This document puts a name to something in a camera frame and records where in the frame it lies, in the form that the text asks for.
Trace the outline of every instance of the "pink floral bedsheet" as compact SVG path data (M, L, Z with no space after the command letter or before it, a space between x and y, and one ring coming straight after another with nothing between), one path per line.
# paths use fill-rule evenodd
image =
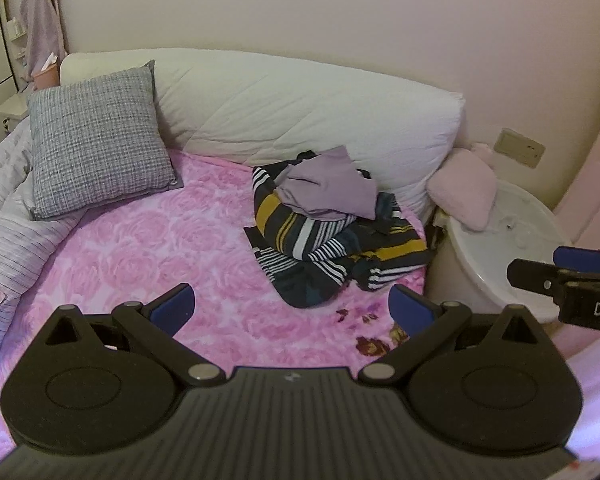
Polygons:
M171 152L185 187L88 212L21 299L0 350L0 389L42 324L63 303L85 314L147 302L180 282L196 311L176 339L230 374L237 365L348 366L353 374L406 336L388 290L349 285L309 310L288 306L256 263L242 230L253 225L251 170ZM408 211L407 218L422 226ZM424 270L401 283L422 292ZM0 416L0 458L13 448Z

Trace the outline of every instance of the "pile of clothes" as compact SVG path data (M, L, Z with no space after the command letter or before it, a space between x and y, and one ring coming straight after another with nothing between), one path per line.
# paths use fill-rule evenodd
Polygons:
M344 146L253 168L252 181L256 226L244 231L291 306L323 303L350 279L377 290L430 261L395 196L378 192Z

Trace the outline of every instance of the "black striped garment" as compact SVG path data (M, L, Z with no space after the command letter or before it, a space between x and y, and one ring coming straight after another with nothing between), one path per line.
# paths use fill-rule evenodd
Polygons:
M289 305L323 303L351 278L363 290L377 290L429 263L426 243L402 218L391 193L378 194L373 221L352 215L313 220L280 202L274 178L283 168L284 163L253 168L256 226L244 231L260 267Z

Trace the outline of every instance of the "metal screw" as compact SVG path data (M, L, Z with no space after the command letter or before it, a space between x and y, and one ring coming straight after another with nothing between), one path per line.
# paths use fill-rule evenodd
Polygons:
M381 381L391 379L395 375L395 368L386 363L371 363L363 368L363 372L369 379Z
M210 379L218 377L220 374L220 368L211 363L200 363L199 365L193 365L189 368L189 375L199 381L208 381Z

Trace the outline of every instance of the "pink bathrobe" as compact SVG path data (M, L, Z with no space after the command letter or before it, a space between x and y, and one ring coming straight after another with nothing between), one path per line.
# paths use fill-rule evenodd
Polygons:
M32 81L49 54L58 55L58 64L66 56L58 0L22 0L20 19L27 29L26 79Z

